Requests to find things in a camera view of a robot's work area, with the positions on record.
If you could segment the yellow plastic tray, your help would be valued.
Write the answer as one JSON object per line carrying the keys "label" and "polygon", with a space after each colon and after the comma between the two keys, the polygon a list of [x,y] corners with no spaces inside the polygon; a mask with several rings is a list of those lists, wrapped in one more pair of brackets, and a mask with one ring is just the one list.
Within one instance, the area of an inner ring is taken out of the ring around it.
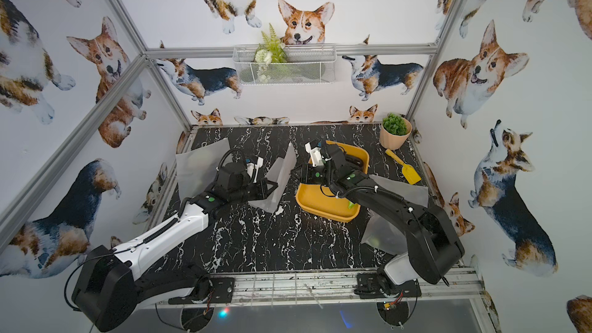
{"label": "yellow plastic tray", "polygon": [[[337,144],[345,150],[346,154],[361,160],[362,171],[365,174],[368,173],[369,154],[366,150],[358,146],[337,143],[331,140],[326,140],[325,143]],[[354,208],[349,209],[347,199],[326,197],[319,185],[300,183],[296,191],[295,199],[303,211],[342,223],[348,223],[354,220],[361,209],[360,204],[356,204]]]}

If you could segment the frosted zip-top bag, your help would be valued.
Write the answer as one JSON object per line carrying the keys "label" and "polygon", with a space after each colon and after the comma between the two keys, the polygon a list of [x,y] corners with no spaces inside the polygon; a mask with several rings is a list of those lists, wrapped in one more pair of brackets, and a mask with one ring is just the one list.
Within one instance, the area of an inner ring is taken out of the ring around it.
{"label": "frosted zip-top bag", "polygon": [[271,166],[265,178],[277,183],[277,188],[264,200],[249,201],[248,204],[254,208],[273,214],[279,207],[280,200],[291,177],[291,171],[297,162],[296,150],[292,143],[288,144],[284,157],[279,157]]}
{"label": "frosted zip-top bag", "polygon": [[[390,180],[375,174],[371,174],[370,177],[377,185],[399,194],[414,204],[426,207],[429,203],[429,189],[427,187]],[[405,254],[408,251],[405,234],[376,212],[372,210],[368,212],[371,217],[361,242],[393,256]]]}
{"label": "frosted zip-top bag", "polygon": [[216,167],[230,149],[228,138],[176,155],[180,200],[195,197],[206,190],[216,176]]}

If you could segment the frosted zip-top bag front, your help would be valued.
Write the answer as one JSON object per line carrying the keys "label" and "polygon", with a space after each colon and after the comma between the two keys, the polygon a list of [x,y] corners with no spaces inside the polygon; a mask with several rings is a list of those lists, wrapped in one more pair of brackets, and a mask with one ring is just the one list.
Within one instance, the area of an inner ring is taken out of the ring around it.
{"label": "frosted zip-top bag front", "polygon": [[[370,177],[377,185],[399,194],[414,204],[426,207],[429,203],[429,189],[427,187],[390,180],[375,174],[371,174]],[[372,210],[368,212],[371,217],[361,242],[393,256],[405,254],[408,251],[405,234],[376,212]]]}

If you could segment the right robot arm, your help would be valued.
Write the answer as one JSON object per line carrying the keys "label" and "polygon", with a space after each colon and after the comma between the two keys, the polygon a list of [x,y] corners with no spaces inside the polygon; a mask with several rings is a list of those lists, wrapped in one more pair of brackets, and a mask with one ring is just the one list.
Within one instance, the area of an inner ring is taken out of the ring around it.
{"label": "right robot arm", "polygon": [[444,209],[412,203],[378,185],[346,159],[337,144],[313,140],[305,145],[311,163],[293,169],[303,184],[327,187],[337,198],[374,211],[405,236],[406,251],[381,267],[394,285],[422,279],[432,285],[445,282],[447,272],[465,254]]}

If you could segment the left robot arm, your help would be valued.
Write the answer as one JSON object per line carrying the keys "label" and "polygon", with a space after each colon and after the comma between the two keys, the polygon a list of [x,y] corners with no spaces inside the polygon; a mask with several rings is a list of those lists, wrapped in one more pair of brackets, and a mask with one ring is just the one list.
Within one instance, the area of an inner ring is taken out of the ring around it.
{"label": "left robot arm", "polygon": [[209,300],[214,285],[209,274],[196,265],[154,275],[147,270],[186,239],[206,230],[223,209],[265,200],[277,188],[278,183],[267,179],[233,190],[213,183],[185,199],[179,214],[136,240],[112,249],[95,248],[82,266],[72,303],[99,331],[108,332],[145,305],[172,298]]}

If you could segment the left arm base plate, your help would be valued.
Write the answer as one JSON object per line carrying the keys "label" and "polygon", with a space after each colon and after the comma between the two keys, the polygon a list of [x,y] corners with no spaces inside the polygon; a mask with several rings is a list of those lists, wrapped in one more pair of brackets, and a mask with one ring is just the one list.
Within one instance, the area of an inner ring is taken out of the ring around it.
{"label": "left arm base plate", "polygon": [[171,298],[169,305],[206,305],[231,303],[236,279],[234,277],[211,277],[198,283],[186,297]]}

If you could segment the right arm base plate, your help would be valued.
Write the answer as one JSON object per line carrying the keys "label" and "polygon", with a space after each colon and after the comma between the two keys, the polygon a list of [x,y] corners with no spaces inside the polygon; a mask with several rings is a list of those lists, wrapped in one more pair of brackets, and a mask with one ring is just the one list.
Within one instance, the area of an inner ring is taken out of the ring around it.
{"label": "right arm base plate", "polygon": [[354,294],[359,296],[360,299],[397,299],[398,297],[415,298],[422,296],[422,291],[415,281],[396,285],[385,274],[360,273],[356,275],[356,282]]}

